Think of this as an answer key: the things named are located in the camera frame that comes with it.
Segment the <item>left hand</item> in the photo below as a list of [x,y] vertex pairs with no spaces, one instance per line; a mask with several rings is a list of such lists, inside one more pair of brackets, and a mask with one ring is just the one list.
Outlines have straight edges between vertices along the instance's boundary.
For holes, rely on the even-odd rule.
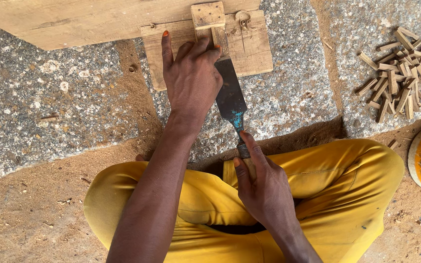
[[201,129],[202,123],[222,87],[223,80],[214,63],[221,48],[206,51],[208,37],[197,43],[188,41],[173,59],[172,38],[168,31],[162,36],[163,79],[167,85],[168,100],[172,111]]

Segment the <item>yellow pants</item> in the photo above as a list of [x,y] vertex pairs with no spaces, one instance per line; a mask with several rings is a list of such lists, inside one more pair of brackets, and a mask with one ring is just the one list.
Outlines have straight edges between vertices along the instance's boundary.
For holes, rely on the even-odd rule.
[[[325,263],[356,262],[383,231],[383,214],[404,174],[402,159],[370,140],[341,140],[269,156],[282,166],[308,241]],[[87,221],[109,248],[123,207],[148,162],[106,168],[84,202]],[[267,230],[232,235],[207,225],[253,225],[238,198],[232,161],[223,180],[186,170],[172,242],[165,262],[283,262]]]

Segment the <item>right hand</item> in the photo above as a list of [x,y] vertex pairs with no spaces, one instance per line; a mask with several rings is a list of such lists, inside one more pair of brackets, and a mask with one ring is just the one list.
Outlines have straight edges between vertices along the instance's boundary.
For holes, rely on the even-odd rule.
[[240,136],[246,143],[256,166],[256,180],[252,182],[246,165],[240,158],[234,158],[238,197],[248,212],[270,232],[279,227],[299,228],[300,224],[295,216],[295,205],[284,169],[262,153],[251,134],[241,131]]
[[183,117],[198,130],[223,84],[214,67],[221,47],[206,51],[208,43],[207,36],[197,43],[188,41],[173,59],[172,38],[168,31],[162,36],[163,79],[172,109],[170,115]]

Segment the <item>stone slab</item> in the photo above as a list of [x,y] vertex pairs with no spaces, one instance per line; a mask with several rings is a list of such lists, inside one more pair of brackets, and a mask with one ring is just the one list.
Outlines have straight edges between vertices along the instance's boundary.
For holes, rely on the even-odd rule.
[[357,58],[357,53],[363,51],[373,60],[389,54],[390,51],[377,52],[376,48],[395,42],[392,33],[398,26],[421,37],[421,1],[335,0],[328,11],[332,17],[331,35],[337,44],[339,78],[344,82],[341,97],[348,136],[367,137],[421,119],[420,110],[415,112],[412,120],[407,120],[402,115],[387,115],[383,123],[376,123],[377,110],[365,105],[371,92],[361,97],[353,93],[369,78],[377,76],[373,69]]
[[[256,140],[288,134],[337,115],[333,92],[325,68],[316,13],[307,0],[263,0],[274,70],[239,78],[247,102],[245,128]],[[144,45],[134,40],[141,59],[146,84],[157,115],[167,122],[170,107],[166,91],[151,84]],[[214,104],[191,149],[190,162],[235,148],[237,134],[220,118]]]
[[114,42],[43,51],[0,29],[0,177],[135,137],[121,76]]

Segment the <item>fingernail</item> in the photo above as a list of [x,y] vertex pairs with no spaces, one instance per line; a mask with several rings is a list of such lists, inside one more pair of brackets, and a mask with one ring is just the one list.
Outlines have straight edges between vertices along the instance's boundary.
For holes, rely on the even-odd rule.
[[233,165],[235,165],[235,167],[238,167],[240,165],[239,159],[238,158],[234,158],[233,159]]

